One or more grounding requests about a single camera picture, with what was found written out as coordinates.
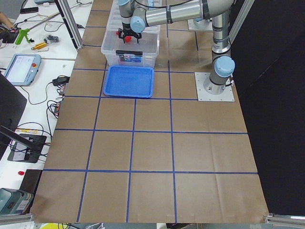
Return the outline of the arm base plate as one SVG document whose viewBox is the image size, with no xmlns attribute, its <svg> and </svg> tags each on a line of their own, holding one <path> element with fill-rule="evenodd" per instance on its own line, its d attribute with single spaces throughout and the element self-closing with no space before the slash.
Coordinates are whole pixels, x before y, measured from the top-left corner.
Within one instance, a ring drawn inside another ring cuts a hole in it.
<svg viewBox="0 0 305 229">
<path fill-rule="evenodd" d="M 213 31 L 212 20 L 195 21 L 194 19 L 190 19 L 188 20 L 188 30 L 212 32 Z"/>
<path fill-rule="evenodd" d="M 195 72 L 197 98 L 199 102 L 234 102 L 234 94 L 230 79 L 224 85 L 216 85 L 210 81 L 210 73 Z"/>
</svg>

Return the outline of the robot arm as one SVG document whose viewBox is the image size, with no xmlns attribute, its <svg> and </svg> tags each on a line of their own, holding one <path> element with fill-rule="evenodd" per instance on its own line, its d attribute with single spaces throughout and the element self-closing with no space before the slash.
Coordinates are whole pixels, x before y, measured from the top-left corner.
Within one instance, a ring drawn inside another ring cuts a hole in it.
<svg viewBox="0 0 305 229">
<path fill-rule="evenodd" d="M 122 28 L 118 29 L 118 37 L 125 40 L 132 36 L 139 40 L 147 27 L 190 19 L 212 19 L 212 63 L 215 67 L 218 58 L 231 56 L 229 25 L 233 5 L 233 0 L 187 0 L 166 6 L 149 6 L 147 0 L 119 0 Z"/>
</svg>

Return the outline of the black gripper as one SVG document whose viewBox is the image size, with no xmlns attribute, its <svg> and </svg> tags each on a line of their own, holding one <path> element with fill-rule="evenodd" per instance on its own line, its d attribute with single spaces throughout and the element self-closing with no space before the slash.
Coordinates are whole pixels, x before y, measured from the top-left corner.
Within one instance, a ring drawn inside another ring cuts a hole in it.
<svg viewBox="0 0 305 229">
<path fill-rule="evenodd" d="M 118 29 L 118 37 L 123 40 L 123 43 L 125 44 L 125 38 L 127 36 L 132 36 L 137 39 L 137 44 L 140 44 L 141 40 L 141 33 L 136 33 L 131 29 L 130 24 L 122 23 L 122 29 Z"/>
</svg>

